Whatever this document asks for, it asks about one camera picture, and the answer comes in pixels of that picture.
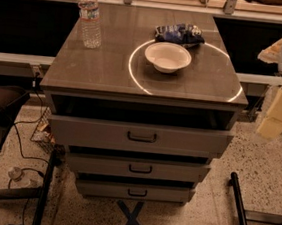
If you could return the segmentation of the white plug adapter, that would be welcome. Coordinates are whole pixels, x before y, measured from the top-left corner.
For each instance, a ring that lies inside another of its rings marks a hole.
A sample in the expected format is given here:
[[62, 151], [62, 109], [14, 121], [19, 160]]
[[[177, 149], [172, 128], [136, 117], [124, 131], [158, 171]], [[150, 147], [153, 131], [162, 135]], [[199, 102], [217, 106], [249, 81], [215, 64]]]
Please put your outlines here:
[[31, 185], [29, 177], [20, 167], [11, 167], [8, 169], [8, 176], [11, 182], [19, 188], [28, 188]]

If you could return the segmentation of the bottom grey drawer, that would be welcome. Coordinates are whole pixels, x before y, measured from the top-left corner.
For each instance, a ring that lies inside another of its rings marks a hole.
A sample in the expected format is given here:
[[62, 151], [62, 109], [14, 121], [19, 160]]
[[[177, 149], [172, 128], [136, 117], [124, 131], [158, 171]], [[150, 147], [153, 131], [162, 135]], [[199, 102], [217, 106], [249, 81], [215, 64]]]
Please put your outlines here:
[[128, 185], [115, 182], [75, 181], [77, 191], [85, 196], [127, 198], [146, 201], [165, 201], [185, 204], [195, 194], [194, 189], [147, 185]]

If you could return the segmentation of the black table leg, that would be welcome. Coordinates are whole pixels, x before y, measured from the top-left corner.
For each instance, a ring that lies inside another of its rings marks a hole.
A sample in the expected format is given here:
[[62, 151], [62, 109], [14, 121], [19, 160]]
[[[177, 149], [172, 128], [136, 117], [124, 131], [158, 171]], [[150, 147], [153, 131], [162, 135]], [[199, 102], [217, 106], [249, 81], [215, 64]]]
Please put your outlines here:
[[37, 188], [16, 188], [16, 189], [0, 189], [0, 200], [18, 200], [18, 199], [36, 199], [37, 207], [33, 217], [32, 225], [41, 225], [44, 208], [46, 207], [46, 199], [48, 199], [48, 191], [53, 177], [53, 170], [56, 163], [56, 153], [52, 152], [48, 160], [48, 167], [42, 185]]

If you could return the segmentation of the top grey drawer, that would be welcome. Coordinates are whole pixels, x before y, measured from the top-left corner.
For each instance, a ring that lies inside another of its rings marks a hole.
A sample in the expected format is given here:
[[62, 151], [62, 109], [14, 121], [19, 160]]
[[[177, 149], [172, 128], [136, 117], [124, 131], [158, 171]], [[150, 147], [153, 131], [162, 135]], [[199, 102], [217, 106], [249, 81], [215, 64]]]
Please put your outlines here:
[[55, 114], [49, 123], [57, 144], [129, 152], [219, 158], [233, 139], [226, 131]]

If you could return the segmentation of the black metal stand leg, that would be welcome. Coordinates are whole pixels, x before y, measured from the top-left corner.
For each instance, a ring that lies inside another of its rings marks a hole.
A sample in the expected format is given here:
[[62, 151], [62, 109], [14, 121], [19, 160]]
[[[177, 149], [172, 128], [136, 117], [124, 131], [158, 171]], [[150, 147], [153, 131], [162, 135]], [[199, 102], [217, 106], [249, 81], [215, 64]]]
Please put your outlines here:
[[260, 211], [245, 210], [243, 198], [241, 194], [241, 186], [238, 175], [233, 172], [230, 174], [231, 178], [228, 184], [233, 188], [233, 195], [235, 197], [236, 212], [238, 214], [239, 225], [248, 225], [248, 222], [255, 222], [259, 224], [282, 225], [282, 215], [263, 213]]

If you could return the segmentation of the white bowl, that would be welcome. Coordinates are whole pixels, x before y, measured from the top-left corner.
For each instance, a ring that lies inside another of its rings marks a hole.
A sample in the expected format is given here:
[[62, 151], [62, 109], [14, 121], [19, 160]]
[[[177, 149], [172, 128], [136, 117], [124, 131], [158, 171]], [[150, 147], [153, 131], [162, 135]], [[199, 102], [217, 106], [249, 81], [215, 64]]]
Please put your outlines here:
[[174, 73], [186, 68], [192, 61], [189, 51], [183, 46], [164, 42], [149, 45], [145, 57], [162, 73]]

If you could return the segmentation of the middle grey drawer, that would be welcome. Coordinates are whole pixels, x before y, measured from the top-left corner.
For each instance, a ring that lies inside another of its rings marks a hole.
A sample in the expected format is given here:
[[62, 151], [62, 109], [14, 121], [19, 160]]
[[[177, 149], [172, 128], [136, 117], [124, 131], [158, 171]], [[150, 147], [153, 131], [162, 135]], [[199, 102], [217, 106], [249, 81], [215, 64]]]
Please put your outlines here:
[[101, 155], [83, 155], [68, 153], [66, 162], [70, 169], [80, 173], [109, 175], [118, 177], [137, 177], [156, 180], [176, 180], [201, 182], [208, 174], [210, 167], [196, 163], [167, 161], [148, 161]]

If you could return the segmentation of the grey drawer cabinet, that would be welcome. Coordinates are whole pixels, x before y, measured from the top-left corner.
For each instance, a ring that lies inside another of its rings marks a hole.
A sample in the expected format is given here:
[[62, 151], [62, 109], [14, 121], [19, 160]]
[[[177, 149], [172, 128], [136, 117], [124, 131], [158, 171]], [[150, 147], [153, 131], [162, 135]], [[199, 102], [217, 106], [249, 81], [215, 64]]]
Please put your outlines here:
[[[212, 16], [109, 4], [102, 5], [100, 13], [101, 47], [87, 49], [81, 40], [79, 28], [72, 28], [40, 83], [51, 115], [233, 134], [233, 124], [248, 102]], [[183, 22], [202, 29], [205, 42], [191, 48], [190, 65], [164, 75], [148, 62], [144, 51], [155, 41], [157, 26]], [[209, 167], [211, 160], [217, 159], [72, 145], [63, 147], [66, 155], [81, 153], [168, 163], [196, 163]], [[77, 171], [73, 173], [76, 181], [194, 190], [202, 182], [195, 184]]]

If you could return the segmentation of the blue tape cross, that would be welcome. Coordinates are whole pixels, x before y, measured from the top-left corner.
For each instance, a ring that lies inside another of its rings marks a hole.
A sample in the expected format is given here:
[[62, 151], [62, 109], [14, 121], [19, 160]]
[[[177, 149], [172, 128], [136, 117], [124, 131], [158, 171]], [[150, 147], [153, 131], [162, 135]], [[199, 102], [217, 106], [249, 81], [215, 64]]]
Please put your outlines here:
[[144, 204], [143, 202], [137, 202], [133, 211], [129, 210], [123, 200], [118, 200], [117, 204], [122, 213], [125, 215], [125, 218], [127, 219], [125, 225], [140, 225], [140, 222], [138, 221], [138, 216], [139, 213], [141, 213]]

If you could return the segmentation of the grey drawer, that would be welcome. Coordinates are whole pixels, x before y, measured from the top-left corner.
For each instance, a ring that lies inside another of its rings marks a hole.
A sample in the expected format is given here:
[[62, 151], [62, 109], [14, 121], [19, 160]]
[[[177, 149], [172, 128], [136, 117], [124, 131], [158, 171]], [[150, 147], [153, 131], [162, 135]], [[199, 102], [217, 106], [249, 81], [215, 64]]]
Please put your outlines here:
[[208, 174], [210, 167], [196, 163], [167, 161], [148, 161], [101, 155], [83, 155], [68, 153], [66, 162], [70, 169], [80, 173], [109, 175], [118, 177], [137, 177], [156, 180], [176, 180], [201, 182]]
[[165, 201], [185, 204], [195, 194], [194, 189], [147, 185], [128, 185], [115, 182], [75, 181], [77, 191], [85, 196], [127, 198], [146, 201]]
[[49, 123], [57, 144], [129, 152], [219, 158], [233, 139], [226, 131], [55, 114]]

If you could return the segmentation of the blue chip bag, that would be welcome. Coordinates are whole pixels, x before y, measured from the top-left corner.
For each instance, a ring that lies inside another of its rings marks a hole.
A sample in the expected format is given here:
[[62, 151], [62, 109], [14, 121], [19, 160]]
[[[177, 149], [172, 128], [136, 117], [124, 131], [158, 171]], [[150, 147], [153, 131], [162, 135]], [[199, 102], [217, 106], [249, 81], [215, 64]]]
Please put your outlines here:
[[169, 42], [184, 48], [194, 47], [205, 42], [202, 30], [194, 24], [162, 25], [155, 28], [157, 42]]

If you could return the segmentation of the clear plastic water bottle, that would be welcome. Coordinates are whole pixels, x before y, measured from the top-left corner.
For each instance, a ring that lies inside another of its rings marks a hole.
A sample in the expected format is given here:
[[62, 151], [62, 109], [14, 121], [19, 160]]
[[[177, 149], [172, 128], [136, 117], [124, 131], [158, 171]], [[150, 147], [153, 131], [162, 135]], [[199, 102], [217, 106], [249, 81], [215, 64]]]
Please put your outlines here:
[[101, 25], [97, 0], [78, 0], [81, 32], [87, 48], [101, 46]]

